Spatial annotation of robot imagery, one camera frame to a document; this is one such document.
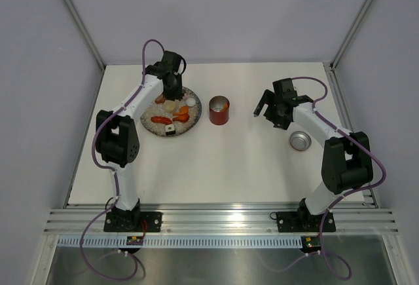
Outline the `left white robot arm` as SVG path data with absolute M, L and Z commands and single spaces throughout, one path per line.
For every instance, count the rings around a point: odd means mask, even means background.
M 92 158 L 98 168 L 108 170 L 113 178 L 114 207 L 122 210 L 118 223 L 127 231 L 141 225 L 132 163 L 139 154 L 136 124 L 149 105 L 162 96 L 175 101 L 183 97 L 182 72 L 185 59 L 165 50 L 160 61 L 143 68 L 143 78 L 127 98 L 111 111 L 96 115 L 96 133 Z

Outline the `brown chicken leg toy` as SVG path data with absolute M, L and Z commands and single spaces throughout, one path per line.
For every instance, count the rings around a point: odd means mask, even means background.
M 165 101 L 166 99 L 162 94 L 155 99 L 156 104 L 163 104 Z

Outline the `beige dumpling toy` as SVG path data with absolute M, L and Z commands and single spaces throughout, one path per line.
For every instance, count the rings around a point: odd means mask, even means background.
M 163 103 L 163 110 L 167 113 L 173 113 L 177 109 L 177 101 L 166 100 Z

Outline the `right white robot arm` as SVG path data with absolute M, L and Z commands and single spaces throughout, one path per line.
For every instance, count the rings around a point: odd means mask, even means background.
M 324 93 L 315 100 L 299 95 L 294 80 L 311 80 L 321 84 Z M 363 132 L 347 130 L 326 117 L 316 104 L 327 97 L 327 85 L 313 77 L 286 78 L 272 83 L 265 90 L 253 116 L 263 114 L 273 127 L 287 130 L 292 123 L 305 129 L 322 146 L 321 183 L 315 191 L 301 200 L 297 222 L 305 230 L 320 223 L 320 216 L 330 210 L 332 203 L 373 180 L 373 160 L 369 139 Z

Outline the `red cylindrical tin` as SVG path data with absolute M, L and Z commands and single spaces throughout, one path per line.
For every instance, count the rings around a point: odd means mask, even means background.
M 224 125 L 229 120 L 230 102 L 225 96 L 214 96 L 209 101 L 209 120 L 214 125 Z

